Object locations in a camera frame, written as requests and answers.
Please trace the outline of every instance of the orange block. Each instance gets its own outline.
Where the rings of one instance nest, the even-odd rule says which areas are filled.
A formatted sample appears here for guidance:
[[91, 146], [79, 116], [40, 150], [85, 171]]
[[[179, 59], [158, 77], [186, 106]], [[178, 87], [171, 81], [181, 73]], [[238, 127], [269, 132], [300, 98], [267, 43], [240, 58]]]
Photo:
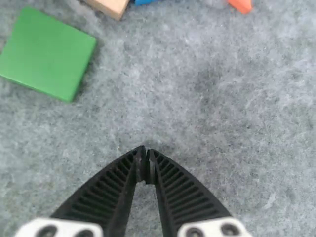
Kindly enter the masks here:
[[247, 14], [252, 9], [251, 0], [228, 0], [228, 2], [243, 14]]
[[129, 0], [85, 0], [89, 5], [103, 13], [120, 20]]

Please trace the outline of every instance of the green block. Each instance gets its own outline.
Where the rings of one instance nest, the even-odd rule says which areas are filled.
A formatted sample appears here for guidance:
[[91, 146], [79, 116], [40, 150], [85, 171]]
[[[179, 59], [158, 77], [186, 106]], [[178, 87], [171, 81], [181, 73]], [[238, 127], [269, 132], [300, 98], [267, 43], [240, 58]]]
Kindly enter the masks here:
[[96, 39], [36, 9], [22, 9], [0, 55], [0, 76], [72, 101]]

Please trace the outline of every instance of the beige wooden block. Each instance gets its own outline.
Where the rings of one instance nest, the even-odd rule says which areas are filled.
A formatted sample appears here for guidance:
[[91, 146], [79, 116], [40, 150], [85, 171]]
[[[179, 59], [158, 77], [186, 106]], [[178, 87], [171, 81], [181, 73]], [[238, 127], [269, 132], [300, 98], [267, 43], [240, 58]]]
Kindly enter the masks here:
[[89, 5], [103, 13], [120, 20], [129, 0], [85, 0]]

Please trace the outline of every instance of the gray carpet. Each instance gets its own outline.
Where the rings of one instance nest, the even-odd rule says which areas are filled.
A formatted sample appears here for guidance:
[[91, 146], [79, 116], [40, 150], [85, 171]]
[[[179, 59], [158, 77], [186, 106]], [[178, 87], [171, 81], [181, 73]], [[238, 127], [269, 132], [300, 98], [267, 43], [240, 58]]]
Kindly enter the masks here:
[[[254, 0], [248, 15], [163, 0], [121, 22], [76, 0], [0, 0], [0, 51], [26, 4], [98, 46], [71, 104], [0, 79], [0, 236], [141, 144], [254, 236], [315, 236], [315, 0]], [[153, 187], [137, 187], [126, 236], [162, 236]]]

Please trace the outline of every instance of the blue block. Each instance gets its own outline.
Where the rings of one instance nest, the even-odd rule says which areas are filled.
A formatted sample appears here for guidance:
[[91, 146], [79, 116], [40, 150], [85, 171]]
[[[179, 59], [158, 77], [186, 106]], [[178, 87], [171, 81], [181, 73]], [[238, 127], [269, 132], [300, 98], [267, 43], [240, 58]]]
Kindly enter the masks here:
[[154, 1], [156, 1], [156, 0], [135, 0], [135, 5], [140, 6], [143, 4], [149, 4], [149, 3], [154, 2]]

